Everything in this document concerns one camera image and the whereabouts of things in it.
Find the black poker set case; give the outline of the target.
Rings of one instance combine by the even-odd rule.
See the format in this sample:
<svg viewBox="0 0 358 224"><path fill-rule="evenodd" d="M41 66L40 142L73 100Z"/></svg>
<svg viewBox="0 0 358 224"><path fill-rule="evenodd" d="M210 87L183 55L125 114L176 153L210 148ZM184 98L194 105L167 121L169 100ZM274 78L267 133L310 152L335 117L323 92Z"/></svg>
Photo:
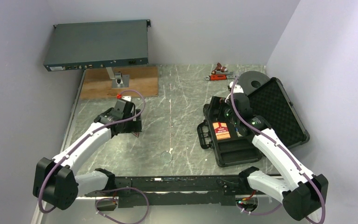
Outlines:
<svg viewBox="0 0 358 224"><path fill-rule="evenodd" d="M203 107L205 119L197 127L200 146L202 149L214 151L218 166L227 167L259 161L263 153L252 144L252 139L258 134L256 130L272 128L288 149L309 141L310 135L278 78L271 78L250 93L248 98L253 116L245 120L251 131L246 137L242 137L232 124L222 121L227 124L231 138L217 140L213 129L213 123L216 121L208 119L210 103Z"/></svg>

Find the clear round dealer button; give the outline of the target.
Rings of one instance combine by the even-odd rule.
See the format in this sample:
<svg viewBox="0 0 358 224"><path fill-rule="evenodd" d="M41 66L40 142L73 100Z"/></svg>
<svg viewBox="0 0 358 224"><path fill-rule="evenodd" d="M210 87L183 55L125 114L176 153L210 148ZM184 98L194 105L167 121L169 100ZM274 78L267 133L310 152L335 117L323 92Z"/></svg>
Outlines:
<svg viewBox="0 0 358 224"><path fill-rule="evenodd" d="M172 161L173 155L169 151L164 151L164 152L161 153L160 158L161 158L161 161L164 164L167 164L167 163L170 163Z"/></svg>

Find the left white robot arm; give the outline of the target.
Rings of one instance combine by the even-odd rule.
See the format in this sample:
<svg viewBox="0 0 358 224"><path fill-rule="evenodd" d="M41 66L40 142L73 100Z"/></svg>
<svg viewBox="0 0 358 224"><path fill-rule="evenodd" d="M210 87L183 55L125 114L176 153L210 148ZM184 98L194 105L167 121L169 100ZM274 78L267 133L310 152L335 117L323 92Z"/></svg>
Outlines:
<svg viewBox="0 0 358 224"><path fill-rule="evenodd" d="M111 195L115 188L115 175L103 168L79 175L78 171L92 154L113 137L122 133L142 131L141 114L125 98L118 99L114 107L97 115L89 128L68 148L52 159L43 157L36 165L33 195L38 199L39 210L50 213L58 208L67 209L78 196L99 191Z"/></svg>

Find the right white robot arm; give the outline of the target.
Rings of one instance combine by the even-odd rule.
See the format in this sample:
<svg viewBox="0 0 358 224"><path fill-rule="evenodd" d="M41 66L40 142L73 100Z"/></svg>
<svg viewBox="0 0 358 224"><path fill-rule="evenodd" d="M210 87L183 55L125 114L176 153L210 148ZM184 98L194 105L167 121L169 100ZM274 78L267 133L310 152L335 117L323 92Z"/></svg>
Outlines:
<svg viewBox="0 0 358 224"><path fill-rule="evenodd" d="M309 137L286 95L234 93L213 96L203 107L206 133L220 167L253 163L266 157L282 179L251 166L238 174L236 187L244 194L260 191L277 200L297 221L321 210L325 214L328 180L306 168L290 151Z"/></svg>

